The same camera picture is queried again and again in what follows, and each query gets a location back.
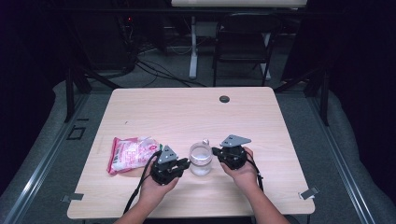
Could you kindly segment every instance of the pink snack bag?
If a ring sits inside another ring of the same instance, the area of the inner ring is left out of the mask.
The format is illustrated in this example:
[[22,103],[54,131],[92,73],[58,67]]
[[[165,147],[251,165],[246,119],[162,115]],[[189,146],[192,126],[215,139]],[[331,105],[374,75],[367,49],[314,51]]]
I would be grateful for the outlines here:
[[160,149],[160,144],[152,138],[128,138],[113,140],[111,156],[107,166],[107,172],[111,175],[131,171],[134,168],[143,167],[154,152]]

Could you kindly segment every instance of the dark background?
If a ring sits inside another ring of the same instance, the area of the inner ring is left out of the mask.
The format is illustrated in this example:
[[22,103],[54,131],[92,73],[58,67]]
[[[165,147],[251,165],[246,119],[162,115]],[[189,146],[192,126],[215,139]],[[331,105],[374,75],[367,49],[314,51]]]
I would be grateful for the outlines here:
[[[102,24],[96,30],[95,26],[92,28],[96,35],[84,33],[83,23],[78,23],[82,18],[78,17],[72,19],[72,24],[78,24],[73,26],[75,31],[57,29],[56,24],[62,21],[49,19],[40,10],[43,4],[19,0],[7,1],[1,7],[1,193],[37,138],[54,102],[52,88],[64,80],[70,64],[77,62],[92,69],[100,66],[122,69],[131,60],[128,54],[131,50],[125,48],[120,34],[114,34],[117,30],[114,18],[91,17],[90,22]],[[111,6],[105,0],[101,4]],[[339,11],[346,6],[353,4],[311,0],[308,9]],[[375,1],[370,10],[359,15],[359,23],[350,26],[352,36],[335,57],[330,82],[355,132],[361,161],[374,182],[395,203],[396,25],[393,21],[396,18],[393,8],[390,1]],[[285,79],[305,73],[327,56],[334,39],[342,35],[337,22],[302,21],[285,67]],[[76,42],[75,34],[85,37]],[[90,47],[91,41],[103,38],[107,45],[102,49]],[[109,57],[115,49],[121,54]]]

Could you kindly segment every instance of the gray carpet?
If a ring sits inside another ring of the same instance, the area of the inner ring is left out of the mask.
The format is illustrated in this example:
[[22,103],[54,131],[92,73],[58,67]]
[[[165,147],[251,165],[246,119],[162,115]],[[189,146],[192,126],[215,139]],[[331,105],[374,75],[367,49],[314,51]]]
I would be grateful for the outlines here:
[[[198,78],[194,81],[211,86],[211,53],[213,48],[210,45],[210,40],[206,41],[199,48]],[[287,59],[290,43],[291,39],[285,37],[276,46],[270,67],[272,79],[267,82],[270,87],[274,88],[281,84],[279,81],[280,75]],[[175,76],[189,80],[188,73],[191,53],[179,54],[180,52],[187,52],[187,49],[178,48],[177,53],[170,49],[166,56],[157,50],[151,50],[139,55],[139,59],[159,70],[161,67],[157,64],[160,64]],[[220,70],[223,71],[221,73],[228,74],[227,78],[219,81],[220,86],[260,86],[261,84],[260,70],[251,71],[251,66],[223,65]],[[251,78],[240,79],[230,74],[230,71],[235,71],[237,74],[244,74]],[[111,80],[127,88],[186,87],[179,81],[148,75],[148,73],[139,67],[136,67],[127,76],[116,77]],[[77,93],[76,100],[84,99],[83,102],[85,103],[78,112],[76,119],[70,124],[71,126],[84,127],[85,132],[80,140],[64,139],[60,143],[59,147],[61,150],[56,155],[54,163],[51,165],[44,182],[36,192],[31,204],[28,204],[28,209],[25,211],[24,216],[22,216],[21,223],[81,223],[81,220],[71,220],[67,217],[68,203],[62,203],[61,199],[65,194],[74,192],[110,95],[108,87],[93,79],[90,82],[94,91],[87,96],[87,99]],[[316,118],[316,113],[318,112],[312,107],[311,99],[306,99],[301,92],[303,86],[304,83],[297,85],[292,91],[277,94],[276,97],[288,126],[291,140],[302,165],[308,186],[316,186],[320,190],[320,193],[317,194],[314,200],[316,211],[311,215],[311,223],[361,223],[356,208],[350,200],[346,186],[335,166],[331,153],[332,149],[328,143],[327,136],[322,131],[320,120]],[[66,110],[64,83],[58,85],[54,90],[57,93],[57,101],[48,122],[37,138],[25,163],[0,199],[0,222],[6,220],[8,212],[18,200],[23,188],[34,173],[35,168],[41,162],[41,158],[53,147],[53,143],[58,137],[58,132],[64,127],[63,120]],[[329,122],[329,129],[332,131],[337,145],[346,158],[351,173],[361,188],[361,192],[375,218],[375,222],[395,223],[395,206],[376,187],[364,169],[364,166],[361,165],[353,132],[349,127],[337,98],[332,94],[329,103]],[[305,223],[307,219],[307,216],[295,217],[301,223]],[[112,223],[113,221],[87,220],[87,223]],[[249,219],[150,219],[147,221],[147,223],[245,222],[249,222]]]

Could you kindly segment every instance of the desk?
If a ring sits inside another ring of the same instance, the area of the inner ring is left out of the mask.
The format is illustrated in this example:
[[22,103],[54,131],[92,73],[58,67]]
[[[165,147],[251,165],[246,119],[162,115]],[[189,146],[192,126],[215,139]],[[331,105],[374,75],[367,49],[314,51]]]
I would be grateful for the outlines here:
[[[307,0],[172,0],[173,7],[305,7]],[[196,21],[191,18],[191,62],[190,78],[196,78],[198,64],[196,45]],[[262,72],[266,64],[261,64]]]
[[[221,103],[222,95],[230,102]],[[122,215],[142,168],[115,176],[106,172],[114,137],[151,136],[185,158],[194,143],[207,138],[218,147],[229,134],[251,139],[244,146],[254,151],[265,193],[282,214],[314,212],[313,200],[298,195],[308,186],[272,89],[160,88],[113,91],[75,191],[84,196],[70,203],[67,215]],[[186,170],[149,217],[252,216],[248,200],[219,161],[212,162],[206,176]]]

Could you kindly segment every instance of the gray floor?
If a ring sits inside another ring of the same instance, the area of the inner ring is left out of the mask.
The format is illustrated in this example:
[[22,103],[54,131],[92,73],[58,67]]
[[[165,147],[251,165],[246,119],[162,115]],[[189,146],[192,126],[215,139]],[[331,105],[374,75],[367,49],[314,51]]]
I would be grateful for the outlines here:
[[[281,38],[276,46],[270,67],[272,78],[267,82],[267,85],[272,88],[281,84],[280,76],[291,43],[292,38],[287,36]],[[198,78],[194,81],[206,86],[211,86],[212,83],[212,51],[210,40],[205,40],[199,48]],[[189,80],[190,54],[188,48],[172,48],[166,55],[158,50],[150,50],[139,55],[139,60],[164,71],[157,65],[160,64],[176,77]],[[261,85],[260,70],[251,71],[250,65],[222,65],[219,72],[227,74],[227,78],[219,81],[220,86]],[[155,78],[139,67],[127,76],[111,80],[126,88],[186,87],[179,81]],[[90,82],[93,86],[90,95],[81,95],[77,92],[76,100],[80,106],[78,106],[76,116],[68,125],[63,123],[66,112],[64,83],[54,88],[57,98],[49,119],[25,163],[1,196],[0,222],[81,222],[81,220],[71,220],[67,217],[68,203],[61,202],[61,199],[65,194],[74,192],[111,93],[108,87],[98,81],[90,80]],[[359,151],[353,132],[337,98],[331,94],[330,127],[324,127],[318,118],[317,99],[305,98],[302,94],[303,87],[304,83],[301,83],[288,92],[277,94],[276,98],[308,186],[316,186],[320,190],[314,200],[316,211],[311,215],[311,223],[396,223],[394,204],[373,183],[359,161]],[[85,128],[85,133],[80,140],[66,139],[73,125]],[[344,159],[341,161],[343,164],[341,169],[337,165],[340,164],[339,157],[336,157],[334,153],[337,150],[341,152],[342,159]],[[46,168],[42,169],[45,172],[39,172],[37,167]],[[344,174],[345,172],[353,176],[352,182],[345,178],[347,175]],[[33,187],[28,185],[29,180],[37,179],[42,182],[35,183]],[[295,217],[301,223],[305,223],[307,219],[306,216]],[[113,221],[87,220],[87,223],[112,223]],[[148,220],[148,223],[244,223],[245,221],[247,219],[154,219]]]

